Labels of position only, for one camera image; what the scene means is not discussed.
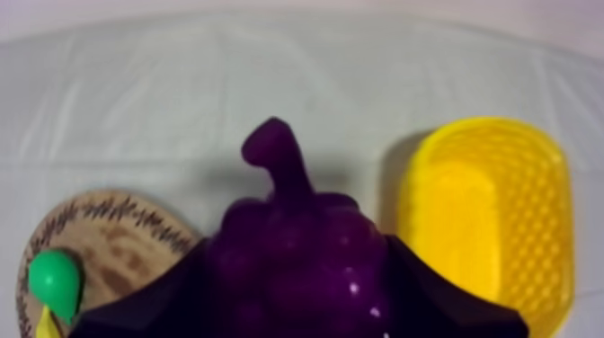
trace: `grape stem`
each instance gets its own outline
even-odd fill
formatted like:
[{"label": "grape stem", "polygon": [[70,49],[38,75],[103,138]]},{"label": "grape stem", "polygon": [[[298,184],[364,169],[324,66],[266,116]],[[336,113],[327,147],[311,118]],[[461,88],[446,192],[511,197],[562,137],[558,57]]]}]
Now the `grape stem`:
[{"label": "grape stem", "polygon": [[250,135],[242,148],[245,162],[265,168],[274,185],[274,200],[284,211],[307,209],[315,196],[302,153],[287,123],[270,118]]}]

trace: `yellow object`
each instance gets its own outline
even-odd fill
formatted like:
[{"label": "yellow object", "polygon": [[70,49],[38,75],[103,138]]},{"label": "yellow object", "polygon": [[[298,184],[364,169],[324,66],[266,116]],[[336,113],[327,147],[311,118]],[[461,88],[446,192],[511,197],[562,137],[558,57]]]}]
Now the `yellow object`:
[{"label": "yellow object", "polygon": [[547,135],[515,120],[460,120],[415,154],[397,234],[459,287],[518,309],[531,338],[548,338],[573,302],[570,196]]},{"label": "yellow object", "polygon": [[47,306],[42,308],[42,316],[36,327],[36,338],[61,338],[55,320],[52,318],[50,309]]}]

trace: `toy fruit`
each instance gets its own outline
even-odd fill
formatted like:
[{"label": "toy fruit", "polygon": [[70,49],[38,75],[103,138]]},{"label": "toy fruit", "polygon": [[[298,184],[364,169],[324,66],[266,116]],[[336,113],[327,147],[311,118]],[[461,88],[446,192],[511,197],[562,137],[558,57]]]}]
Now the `toy fruit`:
[{"label": "toy fruit", "polygon": [[245,142],[274,193],[231,206],[209,242],[217,320],[228,337],[383,337],[386,240],[353,198],[315,193],[289,126],[271,119]]},{"label": "toy fruit", "polygon": [[29,283],[33,295],[71,325],[82,288],[74,260],[60,250],[39,253],[31,262]]},{"label": "toy fruit", "polygon": [[36,326],[36,338],[61,338],[61,334],[58,332],[57,325],[52,314],[47,306],[42,308],[42,316],[40,322]]}]

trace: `green ball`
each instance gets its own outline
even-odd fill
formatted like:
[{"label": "green ball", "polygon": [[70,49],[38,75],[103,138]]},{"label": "green ball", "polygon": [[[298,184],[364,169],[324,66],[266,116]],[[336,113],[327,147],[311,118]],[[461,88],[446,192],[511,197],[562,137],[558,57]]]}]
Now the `green ball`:
[{"label": "green ball", "polygon": [[68,254],[60,250],[39,253],[30,265],[29,284],[40,302],[71,325],[79,306],[82,281],[76,262]]}]

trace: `white cloth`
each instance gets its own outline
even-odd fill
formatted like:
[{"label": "white cloth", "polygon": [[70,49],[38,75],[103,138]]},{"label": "white cloth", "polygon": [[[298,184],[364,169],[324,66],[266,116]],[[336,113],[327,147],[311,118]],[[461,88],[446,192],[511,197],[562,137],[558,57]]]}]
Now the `white cloth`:
[{"label": "white cloth", "polygon": [[239,147],[270,116],[298,135],[320,189],[378,215],[386,151],[473,115],[526,120],[573,169],[576,300],[560,337],[604,332],[604,65],[383,13],[206,13],[0,45],[0,332],[15,337],[23,247],[56,204],[121,187],[204,233],[269,190]]}]

